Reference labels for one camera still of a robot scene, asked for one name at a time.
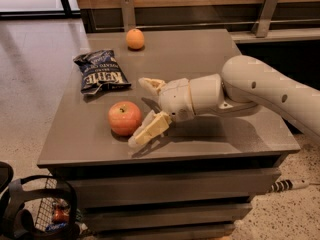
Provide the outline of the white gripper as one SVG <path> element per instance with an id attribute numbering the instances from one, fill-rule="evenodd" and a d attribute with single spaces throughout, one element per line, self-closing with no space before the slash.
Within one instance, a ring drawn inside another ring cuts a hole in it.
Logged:
<path id="1" fill-rule="evenodd" d="M 159 95 L 158 104 L 163 111 L 155 113 L 151 110 L 147 114 L 141 126 L 128 140 L 131 148 L 140 148 L 161 135 L 172 121 L 183 122 L 195 117 L 188 79 L 182 78 L 166 84 L 161 79 L 143 77 L 138 82 L 152 95 Z"/>

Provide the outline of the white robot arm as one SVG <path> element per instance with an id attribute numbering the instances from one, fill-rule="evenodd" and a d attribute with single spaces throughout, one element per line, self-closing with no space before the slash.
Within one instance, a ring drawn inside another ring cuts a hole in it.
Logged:
<path id="1" fill-rule="evenodd" d="M 245 55 L 230 58 L 218 74 L 170 82 L 141 78 L 142 88 L 158 97 L 158 113 L 151 111 L 130 137 L 141 148 L 170 124 L 200 115 L 237 117 L 264 106 L 305 135 L 320 139 L 320 91 L 299 83 L 266 63 Z"/>

